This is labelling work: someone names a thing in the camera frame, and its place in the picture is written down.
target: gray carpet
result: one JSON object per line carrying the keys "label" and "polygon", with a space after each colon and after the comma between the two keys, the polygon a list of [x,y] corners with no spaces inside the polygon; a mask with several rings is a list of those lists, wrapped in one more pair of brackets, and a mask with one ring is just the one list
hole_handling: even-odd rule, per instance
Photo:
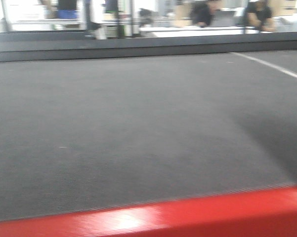
{"label": "gray carpet", "polygon": [[0,220],[293,184],[297,79],[279,71],[232,54],[0,63]]}

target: dark shirt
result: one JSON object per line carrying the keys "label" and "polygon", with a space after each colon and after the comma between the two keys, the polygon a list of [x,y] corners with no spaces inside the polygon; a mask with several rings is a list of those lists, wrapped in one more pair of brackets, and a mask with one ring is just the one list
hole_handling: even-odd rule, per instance
{"label": "dark shirt", "polygon": [[191,12],[191,19],[193,24],[204,22],[206,26],[209,26],[212,22],[213,15],[208,5],[204,2],[200,2],[194,6]]}
{"label": "dark shirt", "polygon": [[77,10],[77,0],[58,0],[59,10]]}
{"label": "dark shirt", "polygon": [[258,30],[261,30],[261,27],[266,23],[266,20],[272,17],[272,11],[270,7],[266,6],[263,10],[258,11],[255,2],[250,2],[245,10],[245,25],[249,26],[248,13],[254,13],[257,16],[257,19],[261,21],[261,26]]}
{"label": "dark shirt", "polygon": [[118,11],[118,0],[106,0],[105,1],[106,11]]}

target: white tape line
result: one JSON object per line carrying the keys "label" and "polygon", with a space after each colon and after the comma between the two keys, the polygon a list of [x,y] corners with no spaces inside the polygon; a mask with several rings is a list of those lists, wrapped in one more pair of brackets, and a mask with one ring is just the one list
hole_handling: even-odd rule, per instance
{"label": "white tape line", "polygon": [[275,65],[275,64],[273,64],[273,63],[269,63],[269,62],[267,62],[267,61],[264,61],[264,60],[261,60],[261,59],[258,59],[258,58],[254,58],[254,57],[251,57],[251,56],[247,56],[247,55],[244,55],[244,54],[242,54],[242,53],[232,53],[232,54],[235,54],[235,55],[237,55],[237,56],[240,56],[240,57],[243,57],[243,58],[247,58],[247,59],[253,60],[253,61],[255,61],[255,62],[258,62],[258,63],[261,63],[261,64],[263,64],[263,65],[266,65],[266,66],[268,66],[268,67],[270,67],[270,68],[273,68],[273,69],[276,69],[276,70],[278,70],[278,71],[281,71],[282,73],[285,73],[285,74],[287,74],[287,75],[290,75],[290,76],[292,76],[292,77],[294,77],[294,78],[297,78],[297,73],[292,72],[292,71],[290,71],[290,70],[288,70],[288,69],[286,69],[286,68],[280,67],[280,66],[278,66],[278,65]]}

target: blue box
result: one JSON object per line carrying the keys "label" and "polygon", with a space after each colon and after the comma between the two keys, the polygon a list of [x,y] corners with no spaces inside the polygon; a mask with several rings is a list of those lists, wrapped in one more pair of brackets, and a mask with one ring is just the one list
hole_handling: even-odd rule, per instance
{"label": "blue box", "polygon": [[59,19],[77,19],[78,11],[75,10],[58,10]]}

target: red border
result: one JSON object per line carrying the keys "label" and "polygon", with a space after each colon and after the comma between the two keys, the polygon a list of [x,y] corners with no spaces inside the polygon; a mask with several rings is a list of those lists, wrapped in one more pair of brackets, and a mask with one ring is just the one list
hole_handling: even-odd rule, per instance
{"label": "red border", "polygon": [[0,222],[0,237],[297,237],[297,187]]}

